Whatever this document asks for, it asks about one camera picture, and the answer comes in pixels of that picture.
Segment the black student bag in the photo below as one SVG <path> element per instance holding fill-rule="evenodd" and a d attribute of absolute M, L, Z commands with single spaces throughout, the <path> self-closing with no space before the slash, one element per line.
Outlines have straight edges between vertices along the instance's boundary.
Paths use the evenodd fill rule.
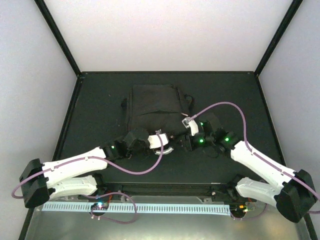
<path fill-rule="evenodd" d="M 185 135 L 182 120 L 191 116 L 193 97 L 172 84 L 133 85 L 121 107 L 125 111 L 127 135 L 121 141 L 127 155 L 149 152 L 148 137 L 166 133 L 168 139 Z M 172 148 L 164 153 L 169 154 Z"/>

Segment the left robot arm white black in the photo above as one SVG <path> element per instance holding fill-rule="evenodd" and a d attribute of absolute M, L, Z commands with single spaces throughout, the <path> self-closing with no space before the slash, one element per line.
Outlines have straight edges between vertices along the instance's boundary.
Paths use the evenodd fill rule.
<path fill-rule="evenodd" d="M 103 199 L 108 192 L 106 185 L 99 182 L 90 172 L 106 169 L 109 165 L 130 175 L 144 175 L 158 164 L 147 170 L 132 171 L 114 163 L 115 160 L 128 159 L 134 154 L 154 153 L 158 159 L 173 151 L 169 146 L 173 135 L 157 130 L 149 134 L 147 130 L 136 128 L 124 137 L 109 141 L 80 155 L 66 159 L 44 162 L 38 158 L 31 160 L 19 177 L 24 206 L 27 209 L 43 205 L 49 200 L 72 195 L 89 195 L 97 200 Z"/>

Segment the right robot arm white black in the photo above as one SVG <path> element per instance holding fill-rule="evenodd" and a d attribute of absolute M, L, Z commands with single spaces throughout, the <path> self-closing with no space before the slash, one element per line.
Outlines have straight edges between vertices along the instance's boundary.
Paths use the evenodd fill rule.
<path fill-rule="evenodd" d="M 234 202 L 250 198 L 275 207 L 287 220 L 298 223 L 316 204 L 315 186 L 311 175 L 301 169 L 295 171 L 266 156 L 250 143 L 226 131 L 214 114 L 196 122 L 185 117 L 182 124 L 190 131 L 184 136 L 186 148 L 193 151 L 198 147 L 211 146 L 216 152 L 242 164 L 263 181 L 249 177 L 241 178 L 228 187 L 228 198 Z"/>

